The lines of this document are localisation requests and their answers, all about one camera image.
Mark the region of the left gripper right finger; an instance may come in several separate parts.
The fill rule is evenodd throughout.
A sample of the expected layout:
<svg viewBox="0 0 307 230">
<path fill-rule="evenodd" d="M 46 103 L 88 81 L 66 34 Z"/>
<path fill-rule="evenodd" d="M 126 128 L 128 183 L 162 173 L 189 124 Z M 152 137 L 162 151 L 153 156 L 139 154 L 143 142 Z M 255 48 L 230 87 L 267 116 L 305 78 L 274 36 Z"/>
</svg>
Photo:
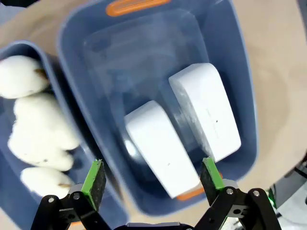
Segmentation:
<svg viewBox="0 0 307 230">
<path fill-rule="evenodd" d="M 202 160 L 200 181 L 210 207 L 195 230 L 220 230 L 227 218 L 237 218 L 245 230 L 280 230 L 267 193 L 252 188 L 247 193 L 225 185 L 212 158 Z"/>
</svg>

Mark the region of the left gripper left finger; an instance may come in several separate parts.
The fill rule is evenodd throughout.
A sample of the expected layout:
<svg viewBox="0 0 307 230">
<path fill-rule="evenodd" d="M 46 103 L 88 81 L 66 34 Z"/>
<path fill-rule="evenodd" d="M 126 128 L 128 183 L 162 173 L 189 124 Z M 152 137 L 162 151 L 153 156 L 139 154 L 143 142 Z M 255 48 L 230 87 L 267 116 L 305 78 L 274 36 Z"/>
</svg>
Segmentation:
<svg viewBox="0 0 307 230">
<path fill-rule="evenodd" d="M 34 217 L 32 230 L 67 230 L 81 222 L 87 230 L 109 230 L 98 213 L 106 186 L 102 160 L 95 160 L 83 184 L 76 184 L 64 198 L 47 195 L 42 198 Z"/>
</svg>

